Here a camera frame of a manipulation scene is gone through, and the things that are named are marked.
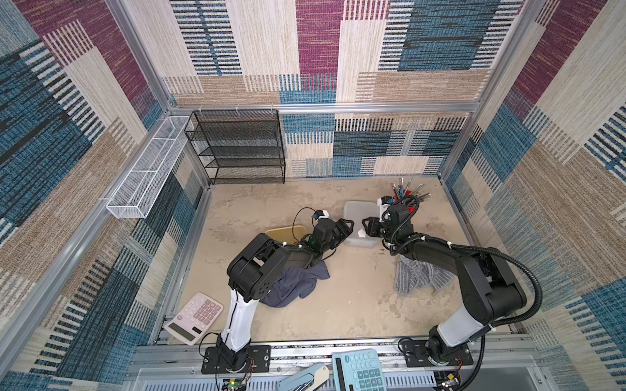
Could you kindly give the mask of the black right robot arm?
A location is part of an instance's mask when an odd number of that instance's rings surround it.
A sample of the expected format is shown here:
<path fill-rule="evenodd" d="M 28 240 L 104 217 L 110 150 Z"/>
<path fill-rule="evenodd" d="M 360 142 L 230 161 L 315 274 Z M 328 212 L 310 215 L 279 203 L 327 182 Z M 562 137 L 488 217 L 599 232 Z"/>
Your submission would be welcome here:
<path fill-rule="evenodd" d="M 362 220 L 368 236 L 380 238 L 392 256 L 426 262 L 456 275 L 462 306 L 429 332 L 425 349 L 435 365 L 446 365 L 466 344 L 492 329 L 531 319 L 544 293 L 532 271 L 495 248 L 454 244 L 414 231 L 414 212 L 391 205 Z"/>

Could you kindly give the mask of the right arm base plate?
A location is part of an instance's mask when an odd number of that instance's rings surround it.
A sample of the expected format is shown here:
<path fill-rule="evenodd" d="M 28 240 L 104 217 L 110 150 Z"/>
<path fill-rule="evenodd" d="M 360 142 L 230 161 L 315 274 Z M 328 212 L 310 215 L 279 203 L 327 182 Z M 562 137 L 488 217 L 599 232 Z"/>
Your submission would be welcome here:
<path fill-rule="evenodd" d="M 401 338 L 397 343 L 408 368 L 472 366 L 474 359 L 468 345 L 448 347 L 435 339 Z"/>

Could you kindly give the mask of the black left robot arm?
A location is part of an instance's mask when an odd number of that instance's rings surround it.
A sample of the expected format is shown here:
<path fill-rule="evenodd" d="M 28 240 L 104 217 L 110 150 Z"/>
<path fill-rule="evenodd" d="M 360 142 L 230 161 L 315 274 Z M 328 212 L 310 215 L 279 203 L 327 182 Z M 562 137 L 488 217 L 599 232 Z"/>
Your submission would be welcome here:
<path fill-rule="evenodd" d="M 320 218 L 313 233 L 298 244 L 257 235 L 230 263 L 227 269 L 230 288 L 228 320 L 216 340 L 218 358 L 232 370 L 246 363 L 251 342 L 251 327 L 258 304 L 286 271 L 314 270 L 324 254 L 335 250 L 353 232 L 355 223 L 340 218 Z"/>

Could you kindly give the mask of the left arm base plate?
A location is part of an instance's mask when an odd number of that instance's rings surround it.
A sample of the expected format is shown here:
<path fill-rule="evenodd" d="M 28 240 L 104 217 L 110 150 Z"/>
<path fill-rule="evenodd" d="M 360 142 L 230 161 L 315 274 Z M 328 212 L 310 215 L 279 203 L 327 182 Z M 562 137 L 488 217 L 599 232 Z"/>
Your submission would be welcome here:
<path fill-rule="evenodd" d="M 203 354 L 201 373 L 203 375 L 267 373 L 271 353 L 270 345 L 247 345 L 236 353 L 225 346 L 208 347 Z"/>

